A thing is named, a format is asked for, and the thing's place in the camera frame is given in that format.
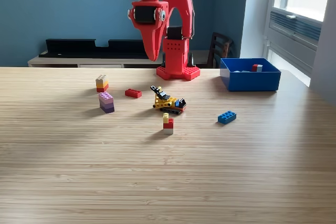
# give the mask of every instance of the white lego brick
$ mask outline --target white lego brick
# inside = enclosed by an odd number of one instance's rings
[[[104,84],[105,82],[107,82],[107,76],[106,75],[100,75],[97,79],[96,79],[96,84]]]
[[[174,134],[174,129],[163,129],[163,134],[173,135]]]
[[[262,71],[263,71],[263,65],[258,65],[257,72],[262,72]]]

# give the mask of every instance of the red lego brick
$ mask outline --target red lego brick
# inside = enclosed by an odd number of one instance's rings
[[[254,64],[252,66],[252,72],[257,72],[257,69],[258,69],[258,64]]]
[[[183,74],[168,74],[166,68],[158,67],[156,69],[156,74],[163,80],[184,79],[191,81],[201,74],[201,70],[198,67],[185,67],[183,68]]]
[[[97,88],[97,92],[98,92],[98,93],[104,93],[108,88],[109,88],[109,85],[107,84],[107,85],[105,86],[105,88],[103,88],[103,89],[99,89],[99,88]]]
[[[140,98],[142,97],[142,92],[134,89],[127,89],[125,95],[127,97]]]
[[[169,123],[164,123],[163,128],[164,129],[173,129],[174,128],[174,119],[169,118]]]

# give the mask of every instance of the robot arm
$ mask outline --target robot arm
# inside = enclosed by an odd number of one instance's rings
[[[128,17],[135,28],[139,29],[148,58],[156,61],[160,52],[162,36],[166,35],[169,18],[174,8],[182,17],[182,35],[190,38],[192,35],[193,6],[191,0],[141,0],[132,3]]]
[[[192,80],[200,75],[189,55],[189,39],[194,35],[194,9],[192,0],[140,0],[132,3],[128,18],[142,35],[148,58],[156,61],[163,38],[163,65],[156,73],[163,79],[182,78]],[[177,8],[182,18],[182,27],[170,27],[169,19]]]

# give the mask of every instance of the lego vehicle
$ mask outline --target lego vehicle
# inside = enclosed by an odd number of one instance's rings
[[[151,86],[151,90],[155,92],[155,104],[153,108],[176,115],[181,114],[185,110],[187,104],[183,98],[179,100],[170,97],[170,95],[162,91],[161,87]]]

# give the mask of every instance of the blue plastic bin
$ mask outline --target blue plastic bin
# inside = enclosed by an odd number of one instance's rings
[[[228,58],[220,62],[220,75],[229,91],[277,91],[279,88],[281,71],[265,58]],[[235,72],[251,71],[254,64],[263,65],[262,72]]]

